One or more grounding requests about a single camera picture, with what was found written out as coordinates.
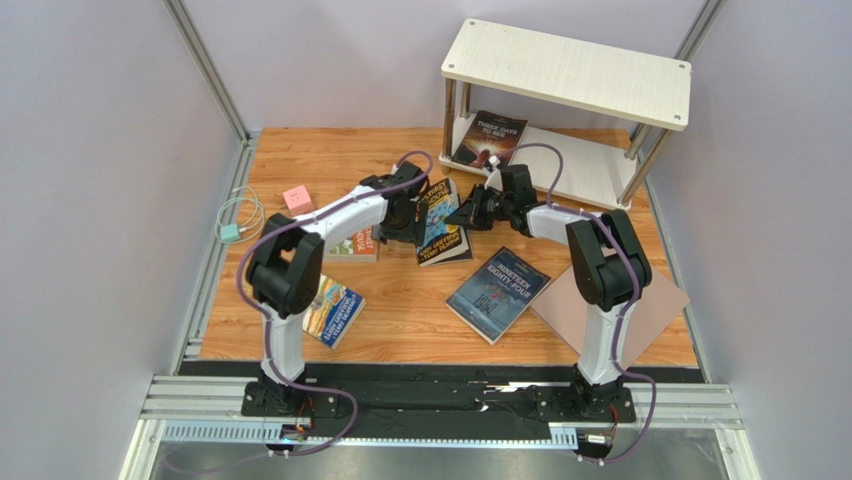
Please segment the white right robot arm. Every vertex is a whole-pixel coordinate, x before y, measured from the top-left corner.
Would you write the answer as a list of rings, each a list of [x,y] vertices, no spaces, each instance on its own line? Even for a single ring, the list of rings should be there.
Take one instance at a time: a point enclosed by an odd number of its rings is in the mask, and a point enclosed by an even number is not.
[[[588,303],[577,363],[583,383],[602,387],[622,380],[620,364],[634,305],[652,280],[650,263],[623,209],[585,212],[541,201],[525,165],[492,172],[445,218],[450,225],[487,231],[506,221],[520,234],[569,248],[575,284]]]

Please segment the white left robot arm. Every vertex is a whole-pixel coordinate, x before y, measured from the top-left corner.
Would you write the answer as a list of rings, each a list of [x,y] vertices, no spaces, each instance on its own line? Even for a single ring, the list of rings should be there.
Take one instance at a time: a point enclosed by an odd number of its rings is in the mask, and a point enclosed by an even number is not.
[[[263,236],[246,252],[237,280],[242,299],[264,322],[266,378],[298,388],[305,361],[302,322],[320,287],[326,252],[365,228],[382,241],[419,246],[425,236],[427,202],[421,192],[428,170],[401,159],[386,175],[363,179],[351,192],[313,212],[271,216]]]

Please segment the Three Days to See book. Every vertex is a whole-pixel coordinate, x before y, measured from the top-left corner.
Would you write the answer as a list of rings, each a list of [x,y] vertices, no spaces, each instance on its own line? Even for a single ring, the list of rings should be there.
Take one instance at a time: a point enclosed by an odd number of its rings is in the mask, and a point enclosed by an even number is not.
[[[500,158],[507,150],[519,145],[528,121],[489,111],[479,111],[473,117],[452,162],[466,167],[490,170],[489,159]]]

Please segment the black 169-storey treehouse book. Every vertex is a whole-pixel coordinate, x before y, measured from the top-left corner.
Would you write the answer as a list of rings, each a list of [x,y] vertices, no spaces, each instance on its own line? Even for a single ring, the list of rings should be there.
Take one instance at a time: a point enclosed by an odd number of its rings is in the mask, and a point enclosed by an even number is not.
[[[428,204],[422,245],[416,248],[420,267],[473,259],[469,234],[464,227],[447,224],[446,218],[460,206],[455,182],[444,178],[430,185],[421,195]]]

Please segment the blue 91-storey treehouse book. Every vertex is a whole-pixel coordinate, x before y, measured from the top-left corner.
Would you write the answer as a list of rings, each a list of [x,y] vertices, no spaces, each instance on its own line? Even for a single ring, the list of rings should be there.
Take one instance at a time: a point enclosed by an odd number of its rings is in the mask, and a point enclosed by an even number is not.
[[[305,311],[303,332],[334,350],[365,306],[362,295],[320,275],[317,295]]]

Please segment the orange treehouse book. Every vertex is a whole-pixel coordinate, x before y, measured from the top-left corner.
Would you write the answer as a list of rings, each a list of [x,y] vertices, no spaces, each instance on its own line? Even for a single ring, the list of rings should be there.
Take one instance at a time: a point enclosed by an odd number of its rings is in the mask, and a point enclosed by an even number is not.
[[[324,255],[324,260],[330,262],[376,262],[378,258],[379,246],[372,227],[347,237]]]

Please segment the Nineteen Eighty-Four book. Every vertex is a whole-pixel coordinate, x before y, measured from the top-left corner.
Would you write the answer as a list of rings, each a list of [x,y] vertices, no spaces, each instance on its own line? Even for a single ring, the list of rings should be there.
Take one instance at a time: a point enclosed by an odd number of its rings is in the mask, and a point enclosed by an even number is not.
[[[550,276],[502,247],[447,298],[445,305],[494,345],[550,282]]]

